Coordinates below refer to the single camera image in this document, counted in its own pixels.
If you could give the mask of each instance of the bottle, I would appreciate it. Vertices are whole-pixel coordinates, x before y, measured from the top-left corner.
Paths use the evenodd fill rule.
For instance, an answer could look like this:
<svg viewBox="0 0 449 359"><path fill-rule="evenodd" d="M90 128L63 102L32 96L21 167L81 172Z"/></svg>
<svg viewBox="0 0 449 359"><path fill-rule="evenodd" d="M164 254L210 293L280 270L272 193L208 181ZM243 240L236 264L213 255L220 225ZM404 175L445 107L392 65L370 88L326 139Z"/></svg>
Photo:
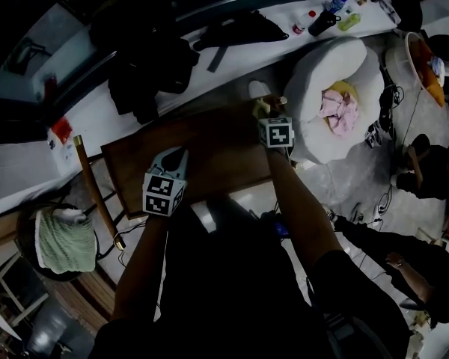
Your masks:
<svg viewBox="0 0 449 359"><path fill-rule="evenodd" d="M314 17L316 17L316 12L310 10L308 13L299 17L298 21L295 25L293 25L293 32L296 34L301 34L305 31L309 25L311 25L314 21Z"/></svg>
<svg viewBox="0 0 449 359"><path fill-rule="evenodd" d="M341 21L339 24L337 24L337 27L345 32L349 28L353 27L354 25L358 24L361 21L361 14L360 13L351 13L349 17L343 21Z"/></svg>
<svg viewBox="0 0 449 359"><path fill-rule="evenodd" d="M322 34L326 29L331 28L340 20L341 18L339 16L334 15L328 10L324 10L320 16L314 20L313 24L308 27L308 33L316 37L319 34Z"/></svg>
<svg viewBox="0 0 449 359"><path fill-rule="evenodd" d="M346 1L347 0L332 0L331 2L326 1L324 3L324 8L331 13L337 13L344 7Z"/></svg>

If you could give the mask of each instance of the hand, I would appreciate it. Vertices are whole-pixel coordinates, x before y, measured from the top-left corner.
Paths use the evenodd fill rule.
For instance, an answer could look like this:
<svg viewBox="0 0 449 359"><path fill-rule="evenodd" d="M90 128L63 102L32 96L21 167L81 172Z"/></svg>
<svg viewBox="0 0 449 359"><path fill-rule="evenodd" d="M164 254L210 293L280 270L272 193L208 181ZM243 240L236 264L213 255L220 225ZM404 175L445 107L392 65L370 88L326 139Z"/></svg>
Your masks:
<svg viewBox="0 0 449 359"><path fill-rule="evenodd" d="M386 262L388 265L398 269L404 263L404 258L402 258L398 253L390 253L386 258Z"/></svg>

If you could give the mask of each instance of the plastic bottle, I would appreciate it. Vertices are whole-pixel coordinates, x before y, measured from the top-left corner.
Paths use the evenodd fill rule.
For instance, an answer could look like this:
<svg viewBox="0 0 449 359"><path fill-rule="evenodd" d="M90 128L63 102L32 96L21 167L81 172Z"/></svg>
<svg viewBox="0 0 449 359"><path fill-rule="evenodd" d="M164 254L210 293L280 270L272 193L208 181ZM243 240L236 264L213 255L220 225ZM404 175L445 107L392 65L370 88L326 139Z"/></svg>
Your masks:
<svg viewBox="0 0 449 359"><path fill-rule="evenodd" d="M311 25L314 21L314 17L316 17L316 12L310 10L308 13L299 17L298 21L295 25L293 25L293 32L296 34L301 34L305 31L309 25Z"/></svg>
<svg viewBox="0 0 449 359"><path fill-rule="evenodd" d="M331 13L337 13L344 7L346 1L347 0L332 0L331 2L327 1L324 3L324 8Z"/></svg>
<svg viewBox="0 0 449 359"><path fill-rule="evenodd" d="M351 13L349 17L345 20L342 20L337 24L337 27L345 32L349 28L353 27L354 25L358 24L361 21L361 14L360 13Z"/></svg>

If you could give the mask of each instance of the wooden handle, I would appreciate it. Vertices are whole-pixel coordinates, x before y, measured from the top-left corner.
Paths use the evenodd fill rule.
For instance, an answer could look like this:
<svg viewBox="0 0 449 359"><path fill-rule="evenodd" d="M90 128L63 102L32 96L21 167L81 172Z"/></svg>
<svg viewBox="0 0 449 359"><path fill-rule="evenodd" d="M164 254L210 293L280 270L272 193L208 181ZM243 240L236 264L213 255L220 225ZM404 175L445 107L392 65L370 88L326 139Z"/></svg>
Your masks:
<svg viewBox="0 0 449 359"><path fill-rule="evenodd" d="M90 194L95 201L95 204L98 207L98 211L100 212L105 224L110 231L110 234L114 238L114 243L120 250L123 250L126 245L123 242L121 236L115 238L118 233L116 226L114 225L113 218L110 216L110 212L106 207L105 201L100 194L100 190L98 189L97 181L95 180L95 176L93 175L93 171L91 170L90 164L88 163L87 152L85 151L85 145L83 145L83 140L81 135L77 135L73 138L73 142L75 143L76 152L78 153L78 158L80 160L80 164L82 164L83 176L85 177L85 182L87 183L88 189L90 190Z"/></svg>

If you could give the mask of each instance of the yellow bottle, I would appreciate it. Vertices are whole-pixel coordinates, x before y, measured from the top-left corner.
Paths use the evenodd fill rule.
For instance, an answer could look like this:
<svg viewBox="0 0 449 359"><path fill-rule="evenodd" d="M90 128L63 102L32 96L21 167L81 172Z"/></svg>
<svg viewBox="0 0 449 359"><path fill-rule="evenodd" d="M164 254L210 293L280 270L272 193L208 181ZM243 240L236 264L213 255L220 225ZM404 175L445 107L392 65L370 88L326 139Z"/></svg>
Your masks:
<svg viewBox="0 0 449 359"><path fill-rule="evenodd" d="M343 21L340 21L337 24L337 27L345 32L347 31L349 28L353 27L354 25L360 23L361 21L361 14L360 13L351 13L349 15L349 17Z"/></svg>

